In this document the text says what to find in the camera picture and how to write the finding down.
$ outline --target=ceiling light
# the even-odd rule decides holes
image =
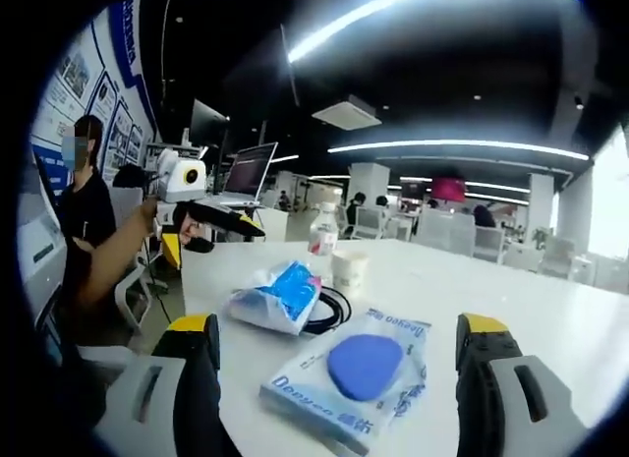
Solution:
[[[471,194],[468,192],[465,194],[465,197],[469,199],[504,201],[505,203],[522,204],[523,206],[529,205],[529,203],[524,200],[506,199],[505,197],[494,197],[493,195]]]
[[[271,164],[275,162],[284,162],[285,160],[294,160],[299,159],[299,154],[287,155],[285,157],[277,157],[276,159],[271,159]]]
[[[502,143],[497,141],[468,141],[468,140],[425,140],[425,141],[392,141],[388,143],[365,143],[365,144],[353,144],[345,145],[342,147],[332,147],[327,151],[329,153],[334,152],[346,152],[348,150],[362,150],[362,149],[378,149],[386,147],[409,147],[409,146],[428,146],[428,145],[471,145],[478,147],[500,147],[505,149],[520,149],[531,150],[534,152],[545,152],[547,154],[564,155],[566,157],[572,157],[574,159],[588,160],[589,156],[586,154],[580,154],[578,152],[572,152],[571,150],[556,149],[554,147],[547,147],[545,145],[532,145],[522,143]]]
[[[508,190],[510,192],[519,192],[521,194],[529,194],[529,189],[521,189],[519,187],[508,187],[506,185],[484,184],[483,182],[466,182],[468,187],[485,187],[486,189]]]
[[[297,46],[291,49],[288,53],[288,62],[292,63],[301,59],[314,49],[324,44],[334,34],[345,29],[349,25],[404,1],[406,0],[371,0],[371,2],[352,10],[346,15],[343,15],[342,17],[334,20],[332,23],[310,34]]]
[[[400,177],[400,182],[432,182],[428,177]]]
[[[309,177],[310,180],[349,180],[350,178],[349,175],[312,175]]]

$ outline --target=black ceiling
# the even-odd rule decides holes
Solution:
[[[245,90],[241,86],[236,102],[234,94],[226,94],[223,82],[280,25],[285,27],[288,48],[293,48],[313,30],[368,1],[170,0],[163,83],[161,30],[167,0],[142,0],[144,76],[163,140],[181,139],[190,124],[194,98],[225,114],[238,113],[249,99],[259,99],[267,84],[264,73],[259,85],[253,79]],[[468,180],[524,187],[528,173],[554,168],[559,170],[553,172],[559,187],[571,178],[566,173],[578,174],[591,162],[472,147],[338,154],[328,154],[327,149],[348,143],[465,139],[596,153],[629,108],[626,19],[622,9],[610,11],[610,3],[613,0],[581,0],[596,24],[594,60],[579,54],[590,52],[592,40],[586,35],[586,12],[571,0],[397,4],[351,24],[293,63],[299,108],[285,79],[276,98],[265,100],[253,115],[232,118],[232,141],[236,147],[256,144],[261,122],[267,119],[265,140],[279,141],[277,155],[300,155],[275,164],[276,169],[347,174],[354,161],[376,160],[391,167],[392,181],[403,175],[457,172]],[[575,20],[581,24],[573,26]],[[590,61],[594,75],[588,79]],[[561,92],[568,95],[563,100]],[[348,93],[374,107],[383,124],[345,132],[312,118]],[[583,111],[576,110],[574,94],[584,99]],[[511,163],[495,163],[498,160]]]

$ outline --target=pillar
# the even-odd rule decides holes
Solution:
[[[389,168],[379,164],[355,163],[350,167],[350,183],[347,192],[347,203],[358,192],[367,197],[366,206],[374,206],[375,199],[387,194],[389,185]]]
[[[549,175],[531,174],[526,242],[533,242],[536,229],[550,229],[554,179]]]

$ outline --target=disposable cup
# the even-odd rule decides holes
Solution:
[[[363,293],[369,256],[364,253],[334,251],[332,253],[332,277],[334,289],[355,300]]]

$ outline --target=desk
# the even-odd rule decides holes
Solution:
[[[456,455],[454,351],[462,312],[505,322],[522,351],[538,355],[572,389],[573,409],[588,427],[606,412],[629,372],[626,296],[397,240],[340,241],[339,247],[371,256],[363,305],[432,324],[426,393],[371,456],[415,456],[419,449],[427,456]],[[219,312],[256,269],[306,255],[306,243],[218,244],[206,256],[183,251],[186,313]],[[405,292],[415,294],[408,298]],[[307,339],[224,315],[220,327],[220,415],[244,457],[331,456],[305,432],[266,412],[257,398],[260,384]]]

